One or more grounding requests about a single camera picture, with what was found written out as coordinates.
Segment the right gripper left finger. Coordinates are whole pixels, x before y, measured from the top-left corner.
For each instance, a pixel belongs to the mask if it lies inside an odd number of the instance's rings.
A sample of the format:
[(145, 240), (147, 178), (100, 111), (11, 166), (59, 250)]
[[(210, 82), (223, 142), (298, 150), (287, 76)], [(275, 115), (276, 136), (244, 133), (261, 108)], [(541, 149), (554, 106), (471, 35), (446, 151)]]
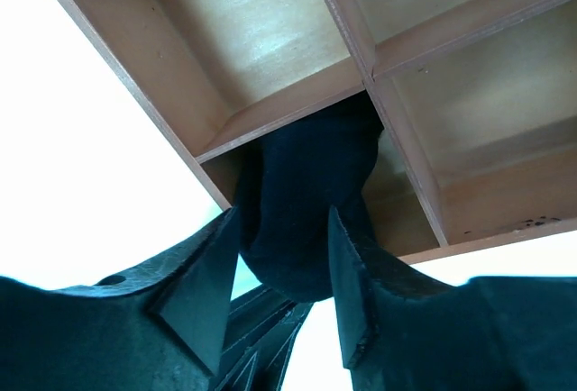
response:
[(205, 390), (219, 369), (237, 262), (230, 209), (93, 286), (1, 281), (4, 390)]

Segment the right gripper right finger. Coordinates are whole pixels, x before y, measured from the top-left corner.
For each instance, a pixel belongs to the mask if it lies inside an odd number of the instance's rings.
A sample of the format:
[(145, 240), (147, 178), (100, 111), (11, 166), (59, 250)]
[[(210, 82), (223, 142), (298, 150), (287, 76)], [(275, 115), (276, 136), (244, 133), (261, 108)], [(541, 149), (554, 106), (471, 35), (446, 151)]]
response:
[(573, 390), (576, 281), (447, 285), (328, 219), (343, 365), (357, 390)]

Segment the black sock white stripes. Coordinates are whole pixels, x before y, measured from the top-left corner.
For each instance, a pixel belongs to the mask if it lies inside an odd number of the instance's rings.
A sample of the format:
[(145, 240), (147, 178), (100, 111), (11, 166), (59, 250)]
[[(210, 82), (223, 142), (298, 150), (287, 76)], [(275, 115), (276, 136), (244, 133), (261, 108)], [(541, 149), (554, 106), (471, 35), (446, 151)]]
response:
[(265, 134), (246, 154), (234, 199), (240, 254), (263, 285), (297, 303), (332, 297), (329, 213), (375, 236), (362, 190), (382, 132), (361, 91)]

